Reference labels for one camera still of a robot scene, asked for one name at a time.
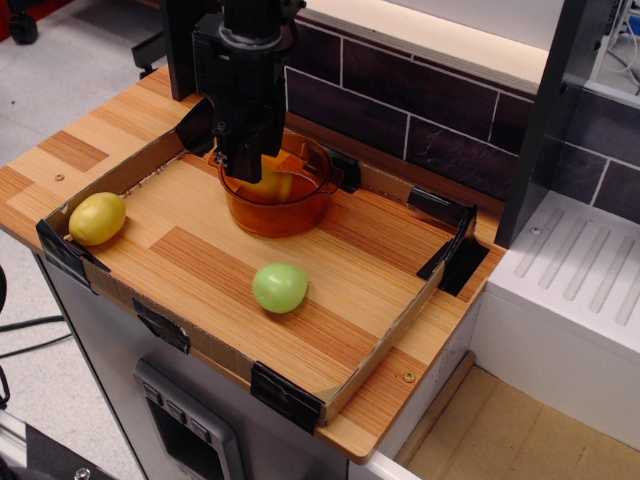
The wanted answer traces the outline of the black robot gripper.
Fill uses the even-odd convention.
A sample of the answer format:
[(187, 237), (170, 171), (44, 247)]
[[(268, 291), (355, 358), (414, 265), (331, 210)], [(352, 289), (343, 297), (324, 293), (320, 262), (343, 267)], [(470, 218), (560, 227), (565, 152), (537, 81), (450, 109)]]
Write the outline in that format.
[(192, 33), (196, 87), (213, 105), (211, 131), (226, 174), (257, 184), (262, 155), (276, 155), (284, 129), (282, 27), (244, 35), (221, 13), (207, 14)]

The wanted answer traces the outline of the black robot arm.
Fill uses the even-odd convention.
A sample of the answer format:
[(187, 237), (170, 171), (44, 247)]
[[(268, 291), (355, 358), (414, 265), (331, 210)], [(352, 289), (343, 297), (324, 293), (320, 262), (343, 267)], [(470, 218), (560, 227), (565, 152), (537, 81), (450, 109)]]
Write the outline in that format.
[(262, 157), (278, 155), (286, 116), (284, 68), (304, 1), (224, 1), (192, 33), (197, 91), (212, 104), (216, 160), (257, 184)]

